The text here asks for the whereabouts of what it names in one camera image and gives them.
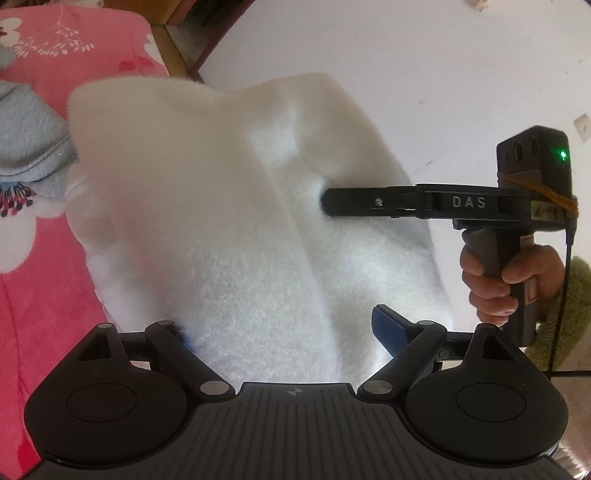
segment white wall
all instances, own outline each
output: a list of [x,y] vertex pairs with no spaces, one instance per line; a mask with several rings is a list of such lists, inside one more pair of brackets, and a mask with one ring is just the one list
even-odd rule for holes
[[[575,252],[591,259],[591,8],[583,0],[256,0],[201,69],[243,88],[324,71],[366,110],[413,182],[496,185],[496,144],[534,124],[567,132],[582,218]],[[457,264],[460,234],[432,222],[457,316],[475,314]],[[564,249],[560,235],[539,235]]]

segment gray cloth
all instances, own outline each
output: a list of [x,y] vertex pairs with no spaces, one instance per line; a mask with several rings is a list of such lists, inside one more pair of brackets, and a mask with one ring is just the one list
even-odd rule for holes
[[14,51],[11,48],[0,45],[0,70],[7,69],[14,58]]
[[30,86],[0,80],[0,183],[63,199],[64,169],[76,159],[67,123]]

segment white fluffy fabric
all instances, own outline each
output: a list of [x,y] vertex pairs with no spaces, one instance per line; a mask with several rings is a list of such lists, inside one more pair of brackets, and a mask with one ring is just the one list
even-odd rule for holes
[[[73,182],[68,219],[123,330],[162,308],[236,387],[357,386],[389,360],[371,332],[376,304],[451,324],[424,222],[330,218],[320,208],[328,187],[408,184],[330,78],[229,93],[106,80],[73,94],[70,122],[93,186]],[[107,205],[113,222],[83,199]],[[158,302],[139,307],[146,291]]]

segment black cable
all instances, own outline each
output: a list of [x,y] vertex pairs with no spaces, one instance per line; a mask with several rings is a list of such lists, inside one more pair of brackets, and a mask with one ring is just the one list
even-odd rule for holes
[[573,377],[589,377],[591,378],[591,370],[560,370],[559,372],[552,372],[551,378],[573,378]]
[[550,349],[550,361],[548,363],[548,371],[546,376],[548,379],[556,377],[554,372],[554,361],[556,360],[556,349],[558,347],[558,339],[560,337],[560,329],[562,327],[562,317],[564,316],[564,309],[566,308],[566,301],[569,295],[569,279],[570,279],[570,261],[573,256],[574,235],[577,231],[577,220],[569,218],[566,226],[566,262],[564,263],[564,283],[562,286],[562,298],[560,300],[560,308],[558,309],[558,318],[556,319],[556,328],[554,329],[554,338],[552,339],[552,347]]

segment green sleeve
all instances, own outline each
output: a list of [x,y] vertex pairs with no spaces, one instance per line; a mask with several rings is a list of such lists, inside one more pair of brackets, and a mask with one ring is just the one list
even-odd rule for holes
[[[573,258],[570,266],[569,292],[556,348],[555,368],[558,368],[583,336],[591,322],[591,271],[587,262]],[[530,360],[541,370],[548,369],[550,349],[556,329],[560,296],[540,326],[535,342],[527,349]]]

